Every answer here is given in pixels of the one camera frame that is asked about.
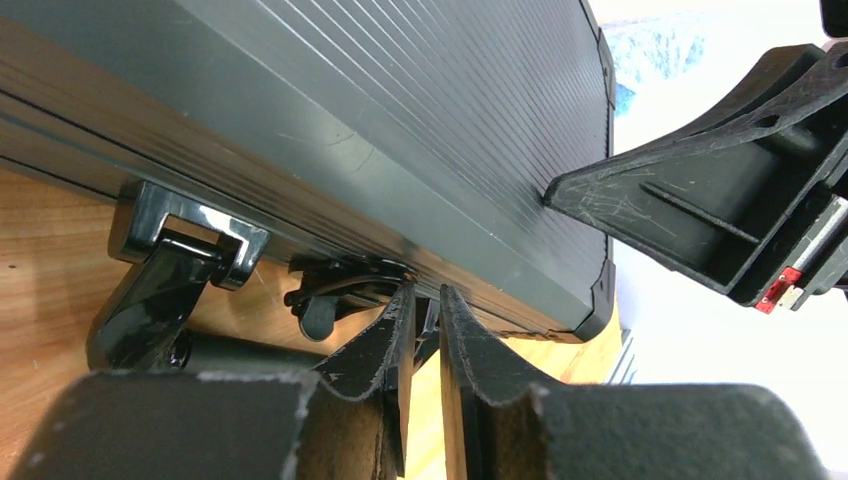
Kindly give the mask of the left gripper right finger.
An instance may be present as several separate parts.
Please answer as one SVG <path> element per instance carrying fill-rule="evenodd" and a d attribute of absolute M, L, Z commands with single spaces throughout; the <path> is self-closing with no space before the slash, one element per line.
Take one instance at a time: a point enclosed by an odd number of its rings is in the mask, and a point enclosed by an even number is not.
<path fill-rule="evenodd" d="M 825 479 L 797 417 L 747 384 L 565 384 L 440 291 L 451 479 Z"/>

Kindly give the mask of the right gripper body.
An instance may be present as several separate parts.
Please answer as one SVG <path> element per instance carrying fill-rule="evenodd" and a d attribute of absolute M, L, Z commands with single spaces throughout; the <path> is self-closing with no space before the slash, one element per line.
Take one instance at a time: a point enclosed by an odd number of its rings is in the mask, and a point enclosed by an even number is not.
<path fill-rule="evenodd" d="M 847 289 L 847 4 L 820 10 L 828 44 L 774 47 L 759 61 L 774 90 L 756 119 L 766 172 L 755 211 L 772 225 L 755 262 L 763 312 Z"/>

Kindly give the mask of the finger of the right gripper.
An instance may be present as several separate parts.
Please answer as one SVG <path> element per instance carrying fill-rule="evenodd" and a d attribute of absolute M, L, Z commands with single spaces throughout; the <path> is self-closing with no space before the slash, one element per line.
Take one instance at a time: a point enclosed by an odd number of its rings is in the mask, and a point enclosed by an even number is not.
<path fill-rule="evenodd" d="M 592 226 L 744 306 L 772 228 L 755 211 L 766 159 L 756 119 L 774 90 L 758 62 L 689 124 L 556 177 L 547 207 Z"/>

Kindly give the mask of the black poker set case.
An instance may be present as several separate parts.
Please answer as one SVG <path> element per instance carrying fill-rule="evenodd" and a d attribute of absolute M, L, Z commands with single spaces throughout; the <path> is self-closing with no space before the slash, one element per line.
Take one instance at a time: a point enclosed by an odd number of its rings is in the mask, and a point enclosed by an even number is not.
<path fill-rule="evenodd" d="M 582 343 L 612 245 L 542 197 L 610 152 L 613 79 L 585 1 L 5 1 L 1 163 L 113 203 L 116 259 L 179 219 L 218 287 L 305 272 L 308 322 L 412 279 Z"/>

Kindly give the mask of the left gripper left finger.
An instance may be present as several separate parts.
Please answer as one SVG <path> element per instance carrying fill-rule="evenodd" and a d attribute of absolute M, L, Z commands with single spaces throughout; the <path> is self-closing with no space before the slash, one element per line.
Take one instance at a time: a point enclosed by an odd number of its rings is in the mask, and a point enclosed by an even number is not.
<path fill-rule="evenodd" d="M 415 287 L 310 370 L 87 374 L 14 479 L 395 479 L 405 473 Z"/>

